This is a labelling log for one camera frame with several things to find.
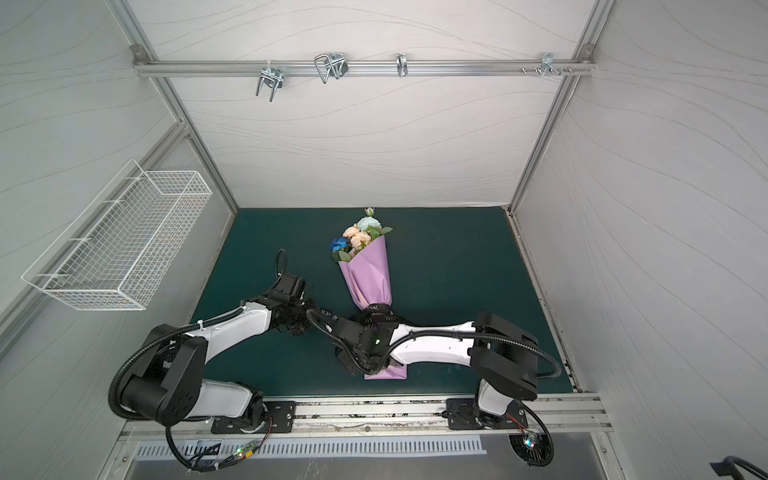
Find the blue flower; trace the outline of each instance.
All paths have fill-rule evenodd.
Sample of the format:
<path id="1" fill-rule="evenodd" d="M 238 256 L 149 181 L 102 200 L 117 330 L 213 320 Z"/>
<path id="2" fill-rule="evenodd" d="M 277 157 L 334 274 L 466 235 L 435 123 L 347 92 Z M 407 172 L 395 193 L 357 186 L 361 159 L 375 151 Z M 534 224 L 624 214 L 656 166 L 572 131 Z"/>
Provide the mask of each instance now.
<path id="1" fill-rule="evenodd" d="M 328 246 L 331 250 L 334 252 L 338 252 L 339 250 L 346 248 L 347 246 L 347 239 L 344 237 L 334 238 L 333 242 Z"/>
<path id="2" fill-rule="evenodd" d="M 381 228 L 382 224 L 380 224 L 379 221 L 373 217 L 363 217 L 357 222 L 357 227 L 361 232 L 364 232 L 369 227 Z"/>

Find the white wire basket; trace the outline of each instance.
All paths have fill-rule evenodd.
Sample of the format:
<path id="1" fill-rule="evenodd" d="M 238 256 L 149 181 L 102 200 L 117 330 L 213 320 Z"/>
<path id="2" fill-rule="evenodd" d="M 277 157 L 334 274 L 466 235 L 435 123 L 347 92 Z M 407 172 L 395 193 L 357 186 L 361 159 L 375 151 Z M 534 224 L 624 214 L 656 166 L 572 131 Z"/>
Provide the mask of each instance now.
<path id="1" fill-rule="evenodd" d="M 108 190 L 113 200 L 103 199 Z M 22 279 L 77 310 L 144 310 L 210 195 L 194 170 L 133 161 Z"/>

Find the black mounting plate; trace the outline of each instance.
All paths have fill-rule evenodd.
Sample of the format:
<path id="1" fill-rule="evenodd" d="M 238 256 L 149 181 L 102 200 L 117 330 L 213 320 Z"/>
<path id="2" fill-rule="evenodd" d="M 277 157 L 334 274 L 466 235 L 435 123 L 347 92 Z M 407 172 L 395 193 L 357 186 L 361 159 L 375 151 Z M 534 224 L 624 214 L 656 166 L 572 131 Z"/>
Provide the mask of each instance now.
<path id="1" fill-rule="evenodd" d="M 272 433 L 290 433 L 293 429 L 293 417 L 296 413 L 296 402 L 264 402 L 266 414 L 272 417 Z M 210 432 L 214 435 L 226 435 L 227 433 L 266 433 L 270 426 L 262 422 L 256 431 L 244 432 L 238 429 L 232 422 L 235 419 L 220 417 L 214 420 Z"/>
<path id="2" fill-rule="evenodd" d="M 523 410 L 518 400 L 512 400 L 507 407 L 507 415 L 527 427 L 525 411 L 522 415 L 520 411 Z M 486 427 L 494 430 L 519 429 L 517 423 L 506 417 L 497 417 L 483 412 L 476 415 L 475 399 L 447 399 L 442 416 L 448 419 L 448 428 L 451 430 L 483 430 Z"/>

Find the dark green tabletop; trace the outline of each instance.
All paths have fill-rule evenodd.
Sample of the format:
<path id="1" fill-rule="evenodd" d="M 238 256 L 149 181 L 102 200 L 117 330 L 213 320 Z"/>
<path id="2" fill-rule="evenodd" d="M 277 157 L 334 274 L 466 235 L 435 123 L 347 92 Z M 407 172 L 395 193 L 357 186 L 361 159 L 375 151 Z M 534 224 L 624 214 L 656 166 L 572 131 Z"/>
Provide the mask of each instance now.
<path id="1" fill-rule="evenodd" d="M 288 251 L 288 273 L 307 280 L 305 296 L 342 316 L 349 297 L 328 243 L 364 216 L 362 208 L 244 209 L 235 217 L 194 320 L 236 308 L 274 281 L 274 257 Z M 381 208 L 392 309 L 415 324 L 453 325 L 487 310 L 538 338 L 559 358 L 536 293 L 501 208 Z M 541 371 L 547 366 L 540 362 Z M 407 380 L 350 376 L 317 331 L 290 336 L 271 330 L 249 338 L 206 365 L 206 378 L 255 386 L 268 396 L 474 393 L 479 377 L 468 367 L 416 363 Z M 541 393 L 571 392 L 568 377 L 543 380 Z"/>

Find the purple wrapping paper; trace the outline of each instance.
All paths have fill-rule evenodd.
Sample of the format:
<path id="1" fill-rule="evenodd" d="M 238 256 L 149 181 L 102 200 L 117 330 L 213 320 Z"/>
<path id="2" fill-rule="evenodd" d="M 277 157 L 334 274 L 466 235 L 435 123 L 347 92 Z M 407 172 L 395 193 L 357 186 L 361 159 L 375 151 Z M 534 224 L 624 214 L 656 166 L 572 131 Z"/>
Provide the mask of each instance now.
<path id="1" fill-rule="evenodd" d="M 351 261 L 339 262 L 339 268 L 357 308 L 365 310 L 371 303 L 392 305 L 384 235 L 360 250 Z"/>
<path id="2" fill-rule="evenodd" d="M 366 380 L 405 380 L 408 378 L 407 365 L 390 365 L 375 375 L 365 375 Z"/>

